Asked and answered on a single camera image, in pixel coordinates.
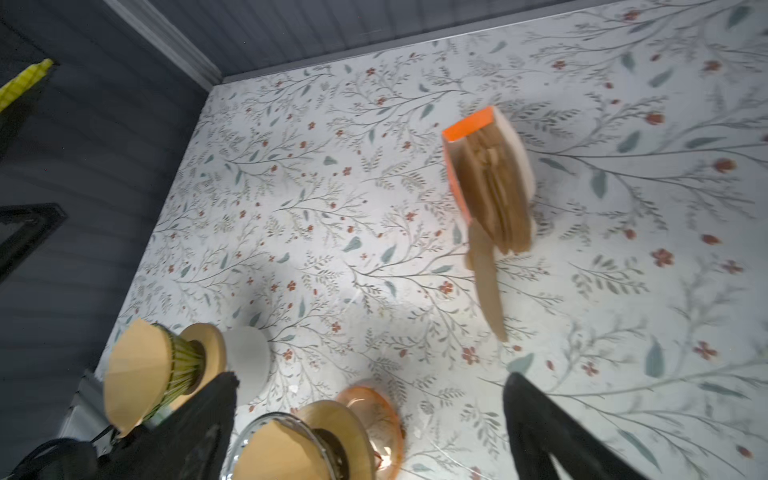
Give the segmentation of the orange coffee filter box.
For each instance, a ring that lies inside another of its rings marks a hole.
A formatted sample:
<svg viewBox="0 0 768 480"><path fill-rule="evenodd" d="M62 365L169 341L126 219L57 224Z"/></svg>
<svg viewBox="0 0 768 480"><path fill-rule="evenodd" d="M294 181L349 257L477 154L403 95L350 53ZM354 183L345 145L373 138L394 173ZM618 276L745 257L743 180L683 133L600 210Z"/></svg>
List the orange coffee filter box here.
<svg viewBox="0 0 768 480"><path fill-rule="evenodd" d="M467 225L478 224L504 253L531 249L535 177L521 136L495 107L442 132L451 192Z"/></svg>

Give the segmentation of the clear frosted glass carafe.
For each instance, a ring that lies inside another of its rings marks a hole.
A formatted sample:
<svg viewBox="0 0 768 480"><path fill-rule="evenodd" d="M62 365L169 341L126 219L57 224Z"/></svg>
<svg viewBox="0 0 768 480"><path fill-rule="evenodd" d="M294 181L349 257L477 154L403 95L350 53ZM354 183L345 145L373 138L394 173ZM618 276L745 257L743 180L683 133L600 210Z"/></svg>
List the clear frosted glass carafe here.
<svg viewBox="0 0 768 480"><path fill-rule="evenodd" d="M240 326L223 333L227 369L239 381L237 405L249 404L267 385L271 350L265 335L256 327Z"/></svg>

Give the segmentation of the brown paper coffee filters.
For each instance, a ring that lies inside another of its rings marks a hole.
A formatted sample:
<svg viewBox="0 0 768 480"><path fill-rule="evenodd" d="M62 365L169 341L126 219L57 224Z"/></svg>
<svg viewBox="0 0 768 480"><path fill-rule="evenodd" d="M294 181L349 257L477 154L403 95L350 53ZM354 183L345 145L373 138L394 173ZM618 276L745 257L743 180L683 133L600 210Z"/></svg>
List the brown paper coffee filters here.
<svg viewBox="0 0 768 480"><path fill-rule="evenodd" d="M451 187L468 227L467 268L490 330L505 343L508 334L497 279L496 253L531 250L535 225L530 213L532 183L524 152L497 121L474 128L451 143Z"/></svg>

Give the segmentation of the green glass dripper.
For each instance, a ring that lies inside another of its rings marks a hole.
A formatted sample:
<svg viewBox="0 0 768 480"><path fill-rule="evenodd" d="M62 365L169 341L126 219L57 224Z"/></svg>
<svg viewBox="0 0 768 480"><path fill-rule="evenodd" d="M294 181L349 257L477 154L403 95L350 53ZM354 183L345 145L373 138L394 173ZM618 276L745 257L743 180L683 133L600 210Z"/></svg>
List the green glass dripper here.
<svg viewBox="0 0 768 480"><path fill-rule="evenodd" d="M160 329L170 345L170 373L162 390L160 399L153 408L142 418L151 420L163 408L182 395L190 394L199 385L206 368L205 351L197 340L186 340L173 333L168 328L154 323Z"/></svg>

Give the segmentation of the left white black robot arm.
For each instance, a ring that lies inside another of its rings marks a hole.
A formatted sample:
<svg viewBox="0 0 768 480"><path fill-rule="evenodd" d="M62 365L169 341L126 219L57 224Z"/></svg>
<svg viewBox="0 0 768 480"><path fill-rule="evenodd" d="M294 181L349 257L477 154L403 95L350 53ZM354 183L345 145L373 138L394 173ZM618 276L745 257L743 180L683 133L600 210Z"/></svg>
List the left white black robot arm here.
<svg viewBox="0 0 768 480"><path fill-rule="evenodd" d="M98 457L90 442L57 438L24 457L8 479L91 479L97 470Z"/></svg>

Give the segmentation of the wooden dripper ring stand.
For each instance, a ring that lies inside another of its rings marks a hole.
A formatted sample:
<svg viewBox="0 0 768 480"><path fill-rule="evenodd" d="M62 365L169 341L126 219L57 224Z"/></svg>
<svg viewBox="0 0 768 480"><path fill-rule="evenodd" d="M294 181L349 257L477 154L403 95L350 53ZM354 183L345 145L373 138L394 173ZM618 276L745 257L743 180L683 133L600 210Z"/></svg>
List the wooden dripper ring stand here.
<svg viewBox="0 0 768 480"><path fill-rule="evenodd" d="M302 407L297 418L319 441L320 457L330 479L375 479L375 455L367 431L357 415L333 400Z"/></svg>

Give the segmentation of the orange glass carafe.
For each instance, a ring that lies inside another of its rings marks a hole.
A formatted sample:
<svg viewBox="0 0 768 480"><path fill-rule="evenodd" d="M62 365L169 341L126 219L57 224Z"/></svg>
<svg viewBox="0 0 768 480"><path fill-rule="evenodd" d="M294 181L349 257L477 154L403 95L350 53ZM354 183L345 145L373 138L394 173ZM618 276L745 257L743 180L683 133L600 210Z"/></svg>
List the orange glass carafe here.
<svg viewBox="0 0 768 480"><path fill-rule="evenodd" d="M336 400L361 421L373 450L376 479L397 479L405 458L405 430L390 399L372 386L358 384Z"/></svg>

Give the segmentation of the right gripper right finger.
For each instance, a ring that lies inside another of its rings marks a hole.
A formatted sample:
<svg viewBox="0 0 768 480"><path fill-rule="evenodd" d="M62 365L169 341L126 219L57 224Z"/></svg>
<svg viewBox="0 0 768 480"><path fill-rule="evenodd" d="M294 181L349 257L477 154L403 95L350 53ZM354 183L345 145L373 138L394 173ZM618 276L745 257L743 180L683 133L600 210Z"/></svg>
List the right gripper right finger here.
<svg viewBox="0 0 768 480"><path fill-rule="evenodd" d="M557 479L558 462L573 479L641 479L524 375L509 374L503 411L520 479Z"/></svg>

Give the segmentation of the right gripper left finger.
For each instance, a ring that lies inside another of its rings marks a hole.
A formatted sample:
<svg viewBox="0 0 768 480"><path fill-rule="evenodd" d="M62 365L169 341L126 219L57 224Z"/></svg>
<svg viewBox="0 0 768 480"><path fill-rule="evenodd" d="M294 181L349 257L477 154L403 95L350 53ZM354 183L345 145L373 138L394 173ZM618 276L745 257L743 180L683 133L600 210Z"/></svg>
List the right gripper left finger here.
<svg viewBox="0 0 768 480"><path fill-rule="evenodd" d="M158 427L109 456L97 479L218 479L230 443L239 381L219 374Z"/></svg>

